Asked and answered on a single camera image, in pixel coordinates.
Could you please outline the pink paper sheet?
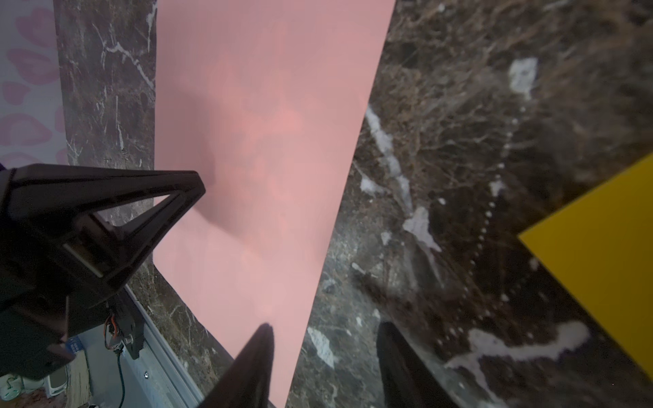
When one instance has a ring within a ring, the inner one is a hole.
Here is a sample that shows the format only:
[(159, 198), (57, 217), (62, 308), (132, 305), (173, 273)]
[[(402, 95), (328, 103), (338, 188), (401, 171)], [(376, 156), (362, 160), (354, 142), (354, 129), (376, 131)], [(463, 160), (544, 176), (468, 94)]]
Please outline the pink paper sheet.
[(284, 406), (394, 9), (391, 1), (161, 1), (155, 166), (205, 195), (154, 263), (236, 355), (273, 326)]

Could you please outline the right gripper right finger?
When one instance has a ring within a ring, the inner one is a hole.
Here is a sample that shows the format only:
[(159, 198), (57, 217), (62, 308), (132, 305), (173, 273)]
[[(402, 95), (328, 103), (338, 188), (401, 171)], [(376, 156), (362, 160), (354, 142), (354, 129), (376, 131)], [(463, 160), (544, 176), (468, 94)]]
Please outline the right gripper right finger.
[(379, 325), (377, 356), (386, 407), (458, 407), (392, 322)]

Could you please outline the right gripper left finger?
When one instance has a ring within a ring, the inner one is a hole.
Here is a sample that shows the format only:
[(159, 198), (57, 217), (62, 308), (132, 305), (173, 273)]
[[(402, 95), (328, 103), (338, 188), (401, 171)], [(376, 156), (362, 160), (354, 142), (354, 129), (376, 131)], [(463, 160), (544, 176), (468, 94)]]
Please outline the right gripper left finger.
[(263, 408), (269, 404), (275, 351), (273, 327), (258, 327), (200, 408)]

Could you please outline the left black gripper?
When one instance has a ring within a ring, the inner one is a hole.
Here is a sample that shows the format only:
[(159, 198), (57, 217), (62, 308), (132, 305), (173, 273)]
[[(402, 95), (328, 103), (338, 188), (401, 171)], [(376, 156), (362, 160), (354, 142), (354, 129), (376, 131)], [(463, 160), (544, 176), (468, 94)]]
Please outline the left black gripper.
[(68, 338), (105, 322), (117, 294), (204, 196), (196, 171), (33, 164), (1, 173), (1, 374), (71, 362)]

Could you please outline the yellow paper sheet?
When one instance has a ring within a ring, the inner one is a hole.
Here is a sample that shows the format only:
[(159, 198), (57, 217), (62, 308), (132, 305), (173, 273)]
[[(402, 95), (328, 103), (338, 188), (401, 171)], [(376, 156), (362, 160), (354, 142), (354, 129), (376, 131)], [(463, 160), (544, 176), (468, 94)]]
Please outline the yellow paper sheet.
[(519, 235), (623, 351), (652, 374), (652, 157)]

